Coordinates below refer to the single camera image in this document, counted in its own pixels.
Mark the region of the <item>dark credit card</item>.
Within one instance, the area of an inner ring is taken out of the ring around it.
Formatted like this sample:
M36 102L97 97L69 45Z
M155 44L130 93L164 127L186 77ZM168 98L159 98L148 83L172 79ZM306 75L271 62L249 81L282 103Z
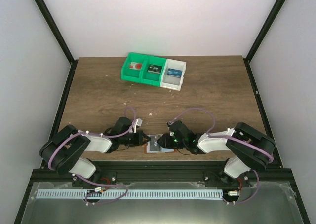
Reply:
M150 135L151 140L146 145L146 153L159 153L161 146L157 143L161 135Z

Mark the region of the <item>brown leather card holder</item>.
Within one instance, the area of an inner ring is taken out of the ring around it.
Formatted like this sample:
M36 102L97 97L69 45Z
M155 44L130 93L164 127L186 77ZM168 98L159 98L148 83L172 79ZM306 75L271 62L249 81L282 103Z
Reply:
M155 134L155 135L149 135L151 140L144 144L145 146L145 153L146 154L155 154L155 153L172 153L176 152L175 149L166 149L163 148L158 144L158 139L162 136L163 134Z

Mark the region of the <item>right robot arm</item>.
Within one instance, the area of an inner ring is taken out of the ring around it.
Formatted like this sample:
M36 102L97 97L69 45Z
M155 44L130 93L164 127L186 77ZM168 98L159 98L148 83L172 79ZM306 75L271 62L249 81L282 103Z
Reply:
M194 133L181 121L170 123L168 128L169 133L157 141L165 149L185 149L194 155L216 151L234 154L226 161L223 170L215 175L225 186L231 186L247 171L265 170L274 160L274 140L243 122L217 133Z

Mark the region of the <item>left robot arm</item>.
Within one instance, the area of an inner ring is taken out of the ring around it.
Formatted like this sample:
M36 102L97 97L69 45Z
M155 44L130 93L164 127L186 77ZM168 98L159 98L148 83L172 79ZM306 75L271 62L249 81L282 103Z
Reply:
M84 152L112 153L121 145L136 147L146 144L151 138L138 128L141 119L131 121L120 117L113 127L101 134L77 130L73 125L65 126L54 135L39 151L40 157L47 162L49 169L59 175L73 173L83 177L91 187L100 183L101 174L87 158Z

